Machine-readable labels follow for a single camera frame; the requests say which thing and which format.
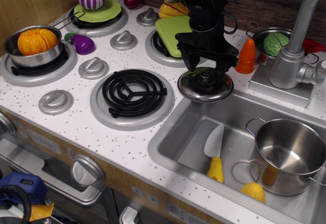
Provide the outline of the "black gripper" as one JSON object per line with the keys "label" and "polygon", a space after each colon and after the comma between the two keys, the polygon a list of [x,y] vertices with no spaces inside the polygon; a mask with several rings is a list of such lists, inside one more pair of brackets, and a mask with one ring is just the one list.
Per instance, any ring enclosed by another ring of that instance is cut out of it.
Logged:
{"label": "black gripper", "polygon": [[177,48],[189,71],[195,70],[201,58],[216,61],[215,86],[232,86],[232,80],[226,72],[230,68],[229,64],[237,63],[239,51],[225,39],[224,33],[193,31],[178,33],[175,38],[178,40]]}

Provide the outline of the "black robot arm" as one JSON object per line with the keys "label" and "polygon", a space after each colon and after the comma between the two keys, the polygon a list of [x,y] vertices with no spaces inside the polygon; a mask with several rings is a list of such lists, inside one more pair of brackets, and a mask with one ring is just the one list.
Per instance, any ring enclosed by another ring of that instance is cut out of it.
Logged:
{"label": "black robot arm", "polygon": [[239,51],[226,41],[224,17],[235,17],[225,11],[227,0],[183,0],[189,9],[191,33],[177,33],[177,48],[189,71],[194,71],[200,58],[216,62],[217,84],[227,81],[226,72],[236,67]]}

